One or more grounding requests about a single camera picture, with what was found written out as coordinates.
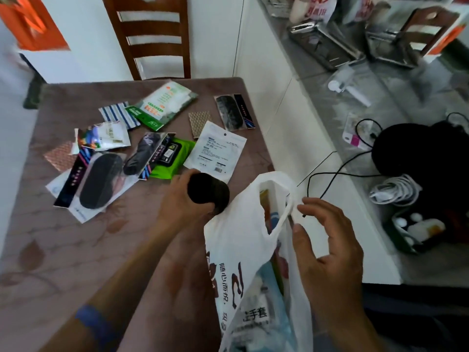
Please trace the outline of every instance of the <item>wooden chair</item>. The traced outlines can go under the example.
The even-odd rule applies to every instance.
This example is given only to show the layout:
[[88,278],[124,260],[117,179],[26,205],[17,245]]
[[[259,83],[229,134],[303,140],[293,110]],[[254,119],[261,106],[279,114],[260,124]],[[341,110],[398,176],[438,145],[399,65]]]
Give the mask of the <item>wooden chair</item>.
[[[103,0],[103,3],[134,80],[142,80],[135,61],[136,58],[161,55],[181,56],[184,67],[184,78],[187,79],[191,77],[187,0],[156,0],[152,2],[142,0]],[[121,22],[119,12],[122,11],[176,12],[179,13],[180,21]],[[181,44],[145,43],[130,45],[127,37],[139,35],[180,36]]]
[[[408,18],[401,31],[405,32],[405,39],[410,42],[423,43],[425,47],[420,51],[421,55],[427,54],[438,40],[459,18],[456,12],[448,11],[440,6],[415,9]],[[426,32],[408,32],[411,26],[435,26],[440,27],[436,34]]]

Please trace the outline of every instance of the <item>blue wristband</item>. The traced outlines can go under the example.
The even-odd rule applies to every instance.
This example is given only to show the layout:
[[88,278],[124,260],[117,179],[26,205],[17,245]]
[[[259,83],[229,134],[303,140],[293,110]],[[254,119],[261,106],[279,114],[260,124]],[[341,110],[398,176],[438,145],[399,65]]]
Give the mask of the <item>blue wristband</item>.
[[88,327],[101,349],[113,341],[117,335],[103,315],[91,305],[85,305],[76,312],[75,318]]

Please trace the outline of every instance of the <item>green package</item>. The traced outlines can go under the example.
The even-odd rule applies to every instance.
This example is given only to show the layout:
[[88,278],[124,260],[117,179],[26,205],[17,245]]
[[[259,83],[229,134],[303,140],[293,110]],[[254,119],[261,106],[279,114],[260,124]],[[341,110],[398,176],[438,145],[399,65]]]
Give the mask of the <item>green package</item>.
[[138,121],[158,131],[196,98],[197,94],[190,89],[177,82],[167,82],[137,104],[125,109]]
[[149,176],[159,179],[171,179],[184,164],[195,145],[196,143],[193,141],[173,138]]

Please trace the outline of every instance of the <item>striped package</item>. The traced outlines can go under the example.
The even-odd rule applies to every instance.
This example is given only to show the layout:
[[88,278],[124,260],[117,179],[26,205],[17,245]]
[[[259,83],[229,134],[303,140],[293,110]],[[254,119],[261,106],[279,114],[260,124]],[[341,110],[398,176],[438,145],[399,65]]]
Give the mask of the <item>striped package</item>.
[[127,101],[121,102],[120,104],[101,107],[99,112],[103,115],[104,121],[120,121],[125,123],[127,130],[130,130],[140,126],[140,122],[125,110],[127,106]]

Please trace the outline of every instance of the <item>white cable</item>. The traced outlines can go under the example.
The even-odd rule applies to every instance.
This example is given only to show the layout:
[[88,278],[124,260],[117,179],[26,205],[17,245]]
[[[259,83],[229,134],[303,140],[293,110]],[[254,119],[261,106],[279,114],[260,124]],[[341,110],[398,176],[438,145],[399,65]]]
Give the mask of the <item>white cable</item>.
[[410,176],[403,174],[376,185],[370,192],[370,200],[378,205],[410,206],[417,201],[420,191],[422,187]]

